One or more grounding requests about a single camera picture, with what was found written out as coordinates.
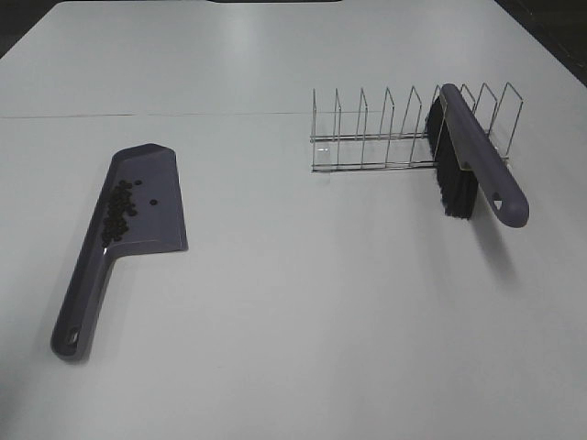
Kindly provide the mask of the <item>purple plastic dustpan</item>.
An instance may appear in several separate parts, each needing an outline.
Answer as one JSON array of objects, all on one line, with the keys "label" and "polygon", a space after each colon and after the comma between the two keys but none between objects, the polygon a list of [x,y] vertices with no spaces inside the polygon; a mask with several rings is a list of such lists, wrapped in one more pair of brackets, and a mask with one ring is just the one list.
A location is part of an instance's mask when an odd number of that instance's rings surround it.
[{"label": "purple plastic dustpan", "polygon": [[175,152],[158,144],[111,159],[50,338],[61,360],[87,358],[106,285],[123,257],[188,248]]}]

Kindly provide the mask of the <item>pile of coffee beans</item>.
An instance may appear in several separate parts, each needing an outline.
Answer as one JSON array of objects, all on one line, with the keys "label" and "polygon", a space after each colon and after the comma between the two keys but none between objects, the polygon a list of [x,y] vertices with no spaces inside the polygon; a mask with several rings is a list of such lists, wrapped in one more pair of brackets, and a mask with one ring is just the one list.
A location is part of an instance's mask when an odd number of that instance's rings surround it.
[{"label": "pile of coffee beans", "polygon": [[108,248],[110,245],[120,242],[129,233],[129,218],[138,215],[137,204],[133,201],[132,190],[142,183],[142,180],[120,180],[110,192],[100,235],[103,248]]}]

